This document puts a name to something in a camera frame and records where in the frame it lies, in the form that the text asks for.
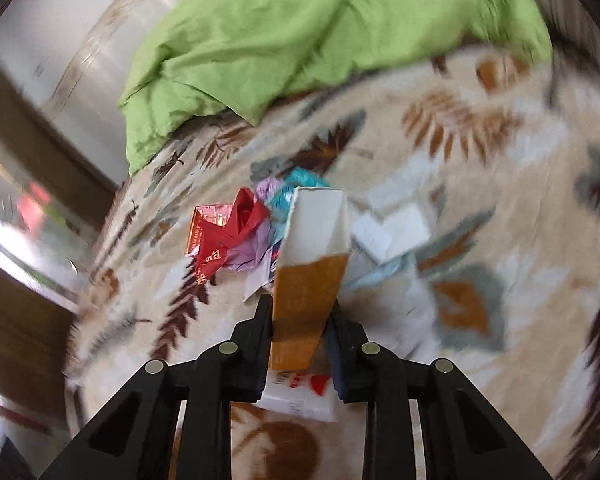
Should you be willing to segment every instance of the metal pin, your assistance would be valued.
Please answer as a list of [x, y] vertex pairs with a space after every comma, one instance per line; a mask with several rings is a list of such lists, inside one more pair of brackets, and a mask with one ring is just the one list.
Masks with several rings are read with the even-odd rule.
[[238, 351], [238, 345], [233, 341], [225, 341], [220, 343], [218, 350], [221, 354], [235, 354]]
[[144, 365], [144, 371], [151, 375], [159, 374], [163, 368], [164, 363], [162, 361], [158, 361], [158, 359], [149, 361], [147, 364]]
[[360, 349], [367, 355], [376, 355], [380, 353], [380, 345], [371, 341], [364, 343]]
[[436, 361], [436, 370], [443, 374], [448, 374], [454, 369], [454, 364], [449, 359], [438, 359]]

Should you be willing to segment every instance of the red wrapper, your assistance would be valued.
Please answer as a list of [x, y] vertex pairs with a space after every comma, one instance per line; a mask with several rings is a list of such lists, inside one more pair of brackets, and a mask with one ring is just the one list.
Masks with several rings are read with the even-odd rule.
[[211, 204], [199, 205], [193, 210], [191, 227], [189, 228], [189, 240], [187, 240], [187, 256], [197, 256], [200, 250], [202, 229], [200, 222], [206, 220], [212, 224], [224, 226], [229, 221], [229, 215], [233, 204]]
[[196, 263], [198, 283], [205, 283], [213, 276], [224, 264], [227, 251], [246, 240], [268, 217], [269, 210], [255, 199], [250, 189], [243, 187], [224, 226], [201, 219], [202, 238]]

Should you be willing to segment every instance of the green fabric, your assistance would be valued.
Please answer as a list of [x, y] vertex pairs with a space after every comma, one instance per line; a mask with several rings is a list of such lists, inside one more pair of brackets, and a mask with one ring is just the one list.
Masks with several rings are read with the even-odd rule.
[[136, 53], [120, 102], [133, 174], [192, 116], [258, 124], [276, 97], [447, 52], [465, 36], [551, 57], [533, 0], [184, 0]]

